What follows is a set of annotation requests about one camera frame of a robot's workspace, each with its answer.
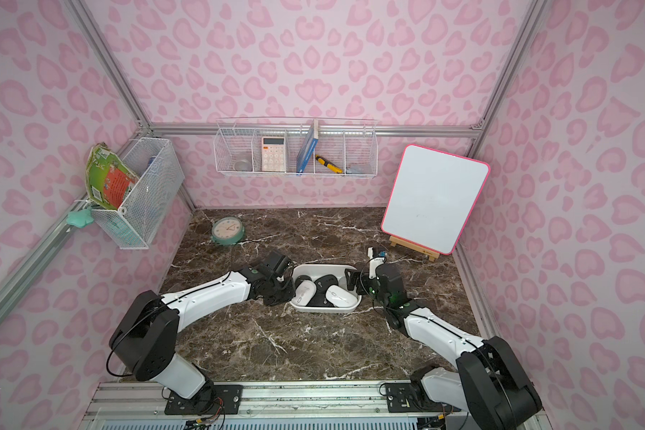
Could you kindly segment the black mouse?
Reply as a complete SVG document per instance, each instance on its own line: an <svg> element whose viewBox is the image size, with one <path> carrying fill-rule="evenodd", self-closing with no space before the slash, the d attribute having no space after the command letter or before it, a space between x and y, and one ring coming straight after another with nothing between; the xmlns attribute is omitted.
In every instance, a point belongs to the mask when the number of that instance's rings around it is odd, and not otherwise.
<svg viewBox="0 0 645 430"><path fill-rule="evenodd" d="M333 274L324 275L314 281L317 287L315 297L311 300L308 306L311 307L333 307L331 303L326 300L325 292L327 288L333 285L339 286L339 280Z"/></svg>

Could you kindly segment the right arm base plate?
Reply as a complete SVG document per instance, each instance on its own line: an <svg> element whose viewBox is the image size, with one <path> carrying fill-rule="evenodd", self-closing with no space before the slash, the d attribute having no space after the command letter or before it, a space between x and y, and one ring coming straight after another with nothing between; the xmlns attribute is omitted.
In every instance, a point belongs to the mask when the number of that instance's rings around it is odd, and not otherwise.
<svg viewBox="0 0 645 430"><path fill-rule="evenodd" d="M439 405L426 399L413 383L382 383L379 394L390 413L434 412Z"/></svg>

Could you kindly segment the white plastic storage box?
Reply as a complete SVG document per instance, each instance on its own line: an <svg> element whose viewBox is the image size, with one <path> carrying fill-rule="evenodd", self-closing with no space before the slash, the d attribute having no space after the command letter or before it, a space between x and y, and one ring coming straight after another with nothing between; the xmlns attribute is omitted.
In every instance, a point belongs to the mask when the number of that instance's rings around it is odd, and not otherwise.
<svg viewBox="0 0 645 430"><path fill-rule="evenodd" d="M361 302L358 270L343 264L302 264L292 273L295 296L290 304L299 312L348 314Z"/></svg>

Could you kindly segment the white mouse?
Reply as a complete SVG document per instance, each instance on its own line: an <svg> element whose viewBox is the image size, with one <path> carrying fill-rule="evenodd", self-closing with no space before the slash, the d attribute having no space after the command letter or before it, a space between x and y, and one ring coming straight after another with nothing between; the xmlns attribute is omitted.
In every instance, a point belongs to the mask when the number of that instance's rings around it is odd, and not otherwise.
<svg viewBox="0 0 645 430"><path fill-rule="evenodd" d="M292 299L292 304L295 306L306 307L315 297L317 287L313 281L305 279L296 288L295 297Z"/></svg>
<svg viewBox="0 0 645 430"><path fill-rule="evenodd" d="M325 297L336 308L355 308L358 305L358 296L337 285L327 288Z"/></svg>

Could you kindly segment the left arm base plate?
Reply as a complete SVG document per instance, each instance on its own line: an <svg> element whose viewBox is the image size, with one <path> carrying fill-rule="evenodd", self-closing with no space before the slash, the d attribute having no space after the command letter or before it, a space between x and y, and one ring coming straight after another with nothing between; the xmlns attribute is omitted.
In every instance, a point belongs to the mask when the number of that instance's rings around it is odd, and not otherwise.
<svg viewBox="0 0 645 430"><path fill-rule="evenodd" d="M241 384L217 384L202 389L191 399L170 391L164 413L167 416L211 417L218 413L236 415L244 387Z"/></svg>

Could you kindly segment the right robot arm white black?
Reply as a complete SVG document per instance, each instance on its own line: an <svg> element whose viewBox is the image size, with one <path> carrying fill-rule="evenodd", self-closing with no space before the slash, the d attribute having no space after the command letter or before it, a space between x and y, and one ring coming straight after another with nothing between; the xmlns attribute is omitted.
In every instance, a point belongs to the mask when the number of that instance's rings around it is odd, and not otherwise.
<svg viewBox="0 0 645 430"><path fill-rule="evenodd" d="M469 413L481 429L516 429L543 409L506 340L483 339L438 317L409 297L395 264L374 258L366 270L346 270L345 277L348 287L381 306L392 329L430 347L455 368L416 372L412 384L424 398Z"/></svg>

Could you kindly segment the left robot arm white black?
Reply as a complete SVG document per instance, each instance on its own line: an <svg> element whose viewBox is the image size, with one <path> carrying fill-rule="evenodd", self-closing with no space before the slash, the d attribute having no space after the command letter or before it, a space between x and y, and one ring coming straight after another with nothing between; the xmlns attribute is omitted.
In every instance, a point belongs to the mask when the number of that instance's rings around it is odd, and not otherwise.
<svg viewBox="0 0 645 430"><path fill-rule="evenodd" d="M272 251L263 261L177 293L147 290L132 302L109 340L111 354L140 382L159 383L180 399L213 403L214 383L176 351L177 336L194 322L228 306L261 299L277 306L294 297L293 263Z"/></svg>

